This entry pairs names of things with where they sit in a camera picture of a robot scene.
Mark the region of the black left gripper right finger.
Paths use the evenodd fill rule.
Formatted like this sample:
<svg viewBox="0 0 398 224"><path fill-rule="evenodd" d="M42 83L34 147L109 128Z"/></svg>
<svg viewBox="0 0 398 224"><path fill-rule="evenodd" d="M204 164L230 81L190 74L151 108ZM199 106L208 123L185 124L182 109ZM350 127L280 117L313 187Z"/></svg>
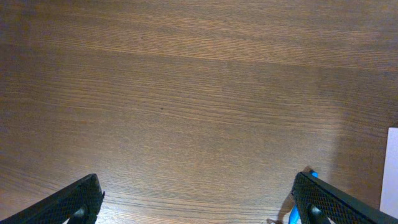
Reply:
<svg viewBox="0 0 398 224"><path fill-rule="evenodd" d="M336 187L314 177L310 172L299 172L292 187L294 204L301 223L397 223L397 219Z"/></svg>

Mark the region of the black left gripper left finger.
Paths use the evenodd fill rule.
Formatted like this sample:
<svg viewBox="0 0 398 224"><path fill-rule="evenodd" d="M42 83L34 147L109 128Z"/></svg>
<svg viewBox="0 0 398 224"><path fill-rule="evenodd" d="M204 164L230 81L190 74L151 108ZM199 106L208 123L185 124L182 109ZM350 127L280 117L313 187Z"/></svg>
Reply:
<svg viewBox="0 0 398 224"><path fill-rule="evenodd" d="M1 223L96 223L105 192L89 174Z"/></svg>

